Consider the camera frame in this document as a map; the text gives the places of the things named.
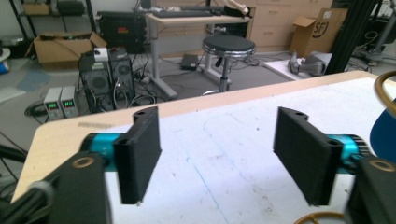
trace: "cardboard box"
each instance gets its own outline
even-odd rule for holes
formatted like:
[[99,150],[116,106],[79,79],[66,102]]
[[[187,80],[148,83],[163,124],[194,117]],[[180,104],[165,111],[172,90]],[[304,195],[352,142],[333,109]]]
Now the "cardboard box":
[[26,15],[49,15],[50,5],[42,3],[25,3],[23,9]]
[[306,57],[312,51],[330,53],[332,44],[347,15],[344,8],[323,8],[316,19],[298,17],[294,21],[296,31],[290,45],[298,57]]
[[97,33],[45,33],[33,41],[38,61],[46,70],[76,69],[82,53],[105,48],[106,41]]

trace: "black stool seat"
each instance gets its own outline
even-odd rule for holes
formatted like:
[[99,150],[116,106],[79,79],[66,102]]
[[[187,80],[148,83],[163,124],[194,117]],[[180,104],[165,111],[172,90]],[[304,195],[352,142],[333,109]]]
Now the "black stool seat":
[[213,35],[204,39],[203,49],[223,58],[245,58],[255,52],[256,45],[240,36]]

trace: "desk leg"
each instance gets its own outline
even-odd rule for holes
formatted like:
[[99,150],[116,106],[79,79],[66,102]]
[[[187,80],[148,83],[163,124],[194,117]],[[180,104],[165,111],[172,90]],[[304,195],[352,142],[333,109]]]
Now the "desk leg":
[[169,100],[175,100],[177,98],[177,93],[160,79],[157,22],[150,21],[149,28],[151,36],[152,81],[169,97]]
[[[213,35],[215,32],[215,24],[209,24],[207,27],[207,36]],[[208,75],[214,77],[215,79],[220,80],[221,79],[221,73],[218,71],[214,70],[212,68],[212,55],[209,53],[205,54],[205,64],[200,64],[200,68]],[[233,82],[228,79],[227,84],[231,85]]]

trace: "stool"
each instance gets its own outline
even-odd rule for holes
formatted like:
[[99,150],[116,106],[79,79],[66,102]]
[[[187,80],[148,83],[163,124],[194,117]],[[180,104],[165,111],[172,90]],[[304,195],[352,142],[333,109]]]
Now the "stool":
[[230,58],[246,58],[256,51],[256,45],[240,36],[234,35],[213,35],[204,39],[203,49],[206,53],[219,56],[216,62],[216,67],[221,65],[224,59],[223,72],[220,78],[218,91],[207,91],[203,95],[208,95],[216,92],[227,91],[227,70]]

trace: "yellow cable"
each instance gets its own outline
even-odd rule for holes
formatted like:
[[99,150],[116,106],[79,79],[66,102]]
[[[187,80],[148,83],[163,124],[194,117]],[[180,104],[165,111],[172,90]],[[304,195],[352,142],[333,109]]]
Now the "yellow cable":
[[294,224],[304,224],[306,221],[312,221],[312,223],[314,224],[319,224],[317,220],[318,217],[333,217],[337,219],[343,219],[344,215],[336,212],[316,212],[301,217],[300,219],[295,221]]
[[396,117],[396,104],[393,103],[387,93],[384,91],[384,82],[390,78],[396,76],[396,71],[385,73],[379,76],[375,80],[375,93],[379,100],[387,107],[387,110]]

